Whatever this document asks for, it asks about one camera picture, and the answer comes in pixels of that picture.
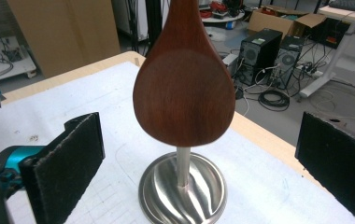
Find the keyboard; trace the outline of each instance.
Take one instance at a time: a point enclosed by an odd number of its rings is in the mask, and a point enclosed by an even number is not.
[[[329,2],[329,7],[355,11],[355,0],[331,0]]]

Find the cardboard box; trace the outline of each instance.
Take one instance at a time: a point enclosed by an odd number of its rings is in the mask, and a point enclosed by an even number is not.
[[[295,21],[286,19],[296,17]],[[282,32],[283,36],[301,36],[306,27],[313,28],[321,24],[325,19],[326,17],[320,14],[290,10],[284,7],[265,6],[252,12],[248,29],[259,32],[264,28],[268,28]]]
[[[109,0],[7,0],[45,77],[120,53]]]

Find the wooden spoon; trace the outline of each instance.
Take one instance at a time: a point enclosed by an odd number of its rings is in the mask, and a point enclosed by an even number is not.
[[[134,109],[152,137],[177,147],[218,139],[234,114],[234,87],[202,24],[198,1],[172,0],[134,86]]]

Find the silver base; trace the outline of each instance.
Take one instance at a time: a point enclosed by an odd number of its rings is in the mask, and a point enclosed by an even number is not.
[[[140,205],[153,223],[214,223],[227,198],[224,178],[207,158],[192,153],[185,187],[178,185],[177,153],[154,161],[140,180]]]

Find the desk leg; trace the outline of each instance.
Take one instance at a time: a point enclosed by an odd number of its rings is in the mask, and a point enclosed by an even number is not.
[[[325,73],[323,73],[323,76],[319,77],[311,84],[309,84],[307,87],[302,89],[299,93],[301,97],[303,98],[309,97],[312,93],[314,93],[314,91],[317,91],[320,87],[322,87],[324,84],[326,84],[330,79],[332,79],[335,76],[335,72],[333,72],[334,67],[337,64],[337,61],[340,59],[341,54],[345,51],[345,49],[349,45],[354,31],[355,31],[355,24],[352,23],[349,26],[347,32],[345,33],[343,39],[341,40],[341,43],[338,46],[337,51],[335,52],[332,60],[328,64]]]

